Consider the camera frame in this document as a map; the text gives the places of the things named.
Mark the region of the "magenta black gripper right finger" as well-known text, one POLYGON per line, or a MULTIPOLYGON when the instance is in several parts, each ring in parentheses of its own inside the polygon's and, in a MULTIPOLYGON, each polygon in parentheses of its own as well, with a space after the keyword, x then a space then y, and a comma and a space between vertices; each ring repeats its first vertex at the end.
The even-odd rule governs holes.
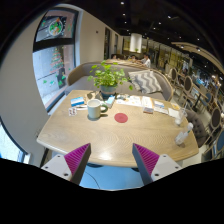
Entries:
POLYGON ((167 154, 158 155, 136 143, 133 144, 132 154, 137 163, 144 185, 150 184, 182 169, 182 167, 167 154))

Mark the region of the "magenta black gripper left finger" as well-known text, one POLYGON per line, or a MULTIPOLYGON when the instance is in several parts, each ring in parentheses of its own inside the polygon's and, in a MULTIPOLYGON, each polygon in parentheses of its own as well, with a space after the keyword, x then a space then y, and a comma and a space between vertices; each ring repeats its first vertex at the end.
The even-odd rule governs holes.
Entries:
POLYGON ((87 143, 66 155, 55 155, 42 169, 79 185, 91 154, 91 144, 87 143))

